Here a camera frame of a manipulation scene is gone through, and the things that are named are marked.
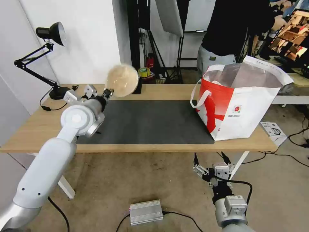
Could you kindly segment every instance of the lamp shade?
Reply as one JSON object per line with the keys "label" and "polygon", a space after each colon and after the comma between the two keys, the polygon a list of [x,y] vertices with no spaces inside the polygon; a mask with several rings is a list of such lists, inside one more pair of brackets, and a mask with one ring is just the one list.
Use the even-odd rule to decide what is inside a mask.
{"label": "lamp shade", "polygon": [[65,31],[61,22],[54,23],[50,28],[38,27],[35,32],[42,39],[52,39],[61,46],[65,45]]}

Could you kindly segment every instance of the black desk mat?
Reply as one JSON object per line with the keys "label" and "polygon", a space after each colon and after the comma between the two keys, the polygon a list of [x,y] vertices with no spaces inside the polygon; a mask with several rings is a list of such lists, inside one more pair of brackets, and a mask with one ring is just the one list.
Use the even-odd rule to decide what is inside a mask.
{"label": "black desk mat", "polygon": [[109,101],[102,134],[78,144],[213,144],[189,101]]}

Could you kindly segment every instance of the beige ball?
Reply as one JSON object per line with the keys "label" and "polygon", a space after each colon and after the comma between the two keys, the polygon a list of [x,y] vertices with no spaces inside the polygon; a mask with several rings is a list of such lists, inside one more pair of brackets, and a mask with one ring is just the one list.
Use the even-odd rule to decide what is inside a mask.
{"label": "beige ball", "polygon": [[116,97],[125,97],[134,92],[138,84],[138,73],[130,65],[114,66],[107,74],[106,88],[114,90]]}

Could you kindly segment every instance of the gray floor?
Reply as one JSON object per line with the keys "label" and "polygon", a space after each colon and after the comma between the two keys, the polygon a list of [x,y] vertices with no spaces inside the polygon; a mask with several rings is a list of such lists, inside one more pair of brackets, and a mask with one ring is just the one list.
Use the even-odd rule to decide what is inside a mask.
{"label": "gray floor", "polygon": [[[293,106],[271,106],[265,121],[277,122],[286,134],[301,130],[302,114]],[[295,142],[303,143],[301,135]],[[286,141],[279,154],[291,154],[309,165],[308,149]],[[231,159],[240,153],[228,153]],[[200,164],[210,167],[221,161],[216,153],[199,153]],[[249,153],[246,161],[263,154]],[[52,199],[67,215],[71,231],[115,231],[129,213],[129,205],[161,199],[163,209],[192,216],[203,231],[221,231],[217,226],[212,190],[193,171],[193,153],[77,154],[65,177],[76,190],[68,200],[59,189]],[[256,231],[308,231],[309,168],[290,157],[267,155],[265,159],[242,165],[236,180],[253,185],[248,209],[249,225]],[[247,196],[247,186],[234,184],[233,192]],[[46,203],[29,225],[31,231],[66,231],[62,216]],[[162,221],[130,226],[126,219],[119,231],[198,231],[186,218],[166,215]]]}

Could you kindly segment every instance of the black desk lamp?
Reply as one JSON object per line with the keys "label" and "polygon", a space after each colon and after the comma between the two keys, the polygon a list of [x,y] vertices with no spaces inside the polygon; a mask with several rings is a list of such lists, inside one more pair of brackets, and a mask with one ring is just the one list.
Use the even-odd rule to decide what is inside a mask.
{"label": "black desk lamp", "polygon": [[[26,71],[27,73],[30,73],[31,75],[35,76],[36,78],[40,79],[41,81],[44,81],[45,83],[52,86],[52,91],[50,91],[49,96],[51,99],[59,100],[63,99],[65,93],[70,90],[68,87],[60,87],[57,85],[57,82],[47,79],[46,77],[43,77],[36,72],[30,70],[27,68],[27,65],[32,63],[33,61],[39,59],[42,56],[45,56],[47,53],[50,53],[53,50],[54,44],[50,41],[52,39],[57,44],[64,46],[65,45],[65,31],[63,28],[63,25],[61,22],[54,23],[51,25],[50,28],[44,28],[44,27],[38,27],[35,30],[38,37],[42,38],[46,44],[39,49],[35,50],[34,52],[26,55],[25,57],[16,60],[14,62],[15,66]],[[47,48],[48,51],[44,52],[43,54],[36,56],[36,57],[30,57],[33,54],[37,53],[38,51]]]}

